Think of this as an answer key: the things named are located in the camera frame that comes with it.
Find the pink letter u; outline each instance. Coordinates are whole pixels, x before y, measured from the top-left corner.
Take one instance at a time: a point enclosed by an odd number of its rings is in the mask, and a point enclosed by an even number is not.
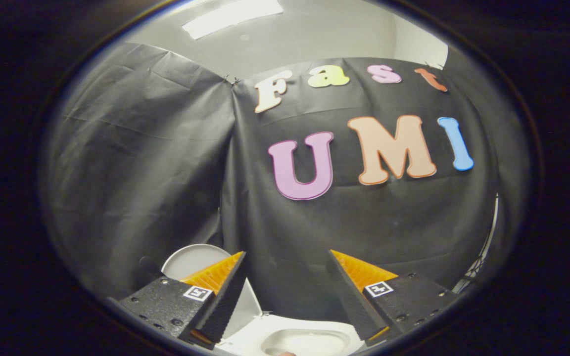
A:
[[[295,140],[284,140],[272,144],[267,152],[274,159],[274,178],[276,188],[283,196],[292,200],[310,200],[323,195],[333,181],[331,168],[331,153],[329,143],[333,140],[333,133],[313,133],[305,138],[305,143],[314,152],[316,177],[309,183],[301,183],[296,179],[294,172]]]

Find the colorful foam letter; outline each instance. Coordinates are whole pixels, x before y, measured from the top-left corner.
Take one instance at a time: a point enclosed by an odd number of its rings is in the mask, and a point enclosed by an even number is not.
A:
[[[312,76],[307,83],[314,88],[328,86],[343,86],[349,83],[349,77],[344,75],[344,71],[337,65],[322,65],[309,71]]]
[[[397,129],[393,137],[374,117],[356,117],[347,126],[355,130],[362,147],[364,172],[360,183],[373,185],[386,182],[388,172],[382,169],[380,156],[396,178],[403,176],[406,155],[410,158],[408,175],[413,178],[432,176],[437,167],[430,159],[421,119],[415,115],[402,115],[397,119]]]
[[[415,70],[415,73],[421,74],[421,76],[426,80],[426,82],[428,82],[428,84],[430,84],[436,90],[448,91],[448,88],[446,88],[443,84],[439,83],[437,81],[437,77],[434,74],[428,72],[428,70],[425,70],[423,68],[418,68]]]
[[[445,129],[445,133],[448,134],[448,139],[454,152],[454,162],[452,164],[454,168],[457,171],[467,171],[474,167],[475,162],[470,157],[466,143],[463,141],[463,136],[461,136],[461,131],[459,131],[459,122],[452,119],[452,117],[439,117],[437,122],[439,126]]]
[[[267,152],[274,160],[276,188],[283,196],[292,200],[310,200],[323,195],[331,187],[333,182],[329,149],[331,140],[333,133],[313,133],[305,138],[305,143],[314,152],[316,166],[316,177],[309,183],[301,183],[296,179],[292,154],[297,146],[295,140],[284,140],[270,146]]]
[[[287,90],[287,83],[285,83],[285,79],[289,79],[291,77],[291,70],[283,70],[282,72],[276,75],[272,75],[264,81],[256,83],[254,88],[258,90],[258,105],[256,106],[254,112],[260,113],[265,110],[274,108],[274,106],[280,104],[280,97],[276,97],[274,93],[285,93],[285,90]]]
[[[373,80],[378,83],[399,83],[402,77],[393,72],[393,69],[387,65],[370,65],[367,72],[373,74]]]

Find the black plastic sheet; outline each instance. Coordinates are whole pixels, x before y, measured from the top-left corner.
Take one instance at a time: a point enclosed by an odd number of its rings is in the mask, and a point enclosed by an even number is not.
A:
[[[309,86],[308,72],[320,65],[340,66],[350,82]],[[369,65],[393,68],[401,83],[373,81]],[[448,91],[433,88],[417,68]],[[255,84],[282,70],[293,73],[277,94],[282,102],[255,113]],[[233,85],[172,52],[121,45],[77,84],[54,119],[46,194],[54,241],[90,290],[114,298],[142,287],[135,277],[142,257],[161,266],[194,243],[247,251],[262,309],[285,317],[346,322],[325,270],[328,249],[452,289],[481,252],[496,194],[511,198],[510,216],[519,214],[529,180],[519,118],[480,75],[455,54],[445,70],[343,58]],[[375,117],[394,134],[401,115],[421,118],[436,174],[360,184],[362,151],[348,120]],[[453,167],[440,117],[459,122],[472,169]],[[268,148],[298,142],[296,177],[309,182],[315,167],[304,139],[323,131],[334,135],[330,189],[312,200],[286,198]],[[504,228],[493,245],[504,245],[511,232]]]

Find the white wall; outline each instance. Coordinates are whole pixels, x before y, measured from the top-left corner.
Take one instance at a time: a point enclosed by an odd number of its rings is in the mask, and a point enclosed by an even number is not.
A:
[[[443,68],[448,58],[448,45],[441,40],[395,16],[395,59]]]
[[[181,28],[229,2],[211,0],[170,11],[134,30],[125,41],[171,50],[222,77],[229,75],[229,79],[323,58],[399,58],[435,63],[443,56],[445,63],[447,56],[447,47],[443,45],[442,49],[440,41],[386,8],[364,0],[279,0],[283,14],[249,20],[197,40]],[[415,41],[426,45],[416,46]],[[428,52],[420,54],[420,48]]]

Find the letter i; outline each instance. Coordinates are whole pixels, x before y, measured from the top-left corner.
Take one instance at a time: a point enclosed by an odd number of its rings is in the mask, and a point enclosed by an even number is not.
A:
[[[452,164],[454,168],[457,169],[457,171],[467,171],[474,167],[475,162],[470,157],[466,143],[461,136],[461,131],[459,131],[459,122],[452,119],[452,117],[439,117],[437,122],[439,126],[445,129],[446,134],[448,134],[448,139],[450,140],[452,151],[454,152],[454,162]]]

